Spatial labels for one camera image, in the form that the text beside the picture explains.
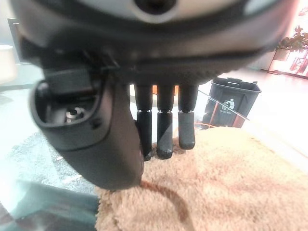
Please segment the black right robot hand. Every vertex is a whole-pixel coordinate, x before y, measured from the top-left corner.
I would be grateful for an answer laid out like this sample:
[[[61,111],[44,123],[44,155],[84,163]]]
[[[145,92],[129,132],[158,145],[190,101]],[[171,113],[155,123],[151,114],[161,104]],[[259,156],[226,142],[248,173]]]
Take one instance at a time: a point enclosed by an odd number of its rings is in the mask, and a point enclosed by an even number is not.
[[[34,122],[86,180],[108,190],[140,184],[158,93],[158,155],[172,156],[172,92],[179,137],[194,147],[198,87],[276,47],[296,0],[13,0],[20,53],[44,78]]]

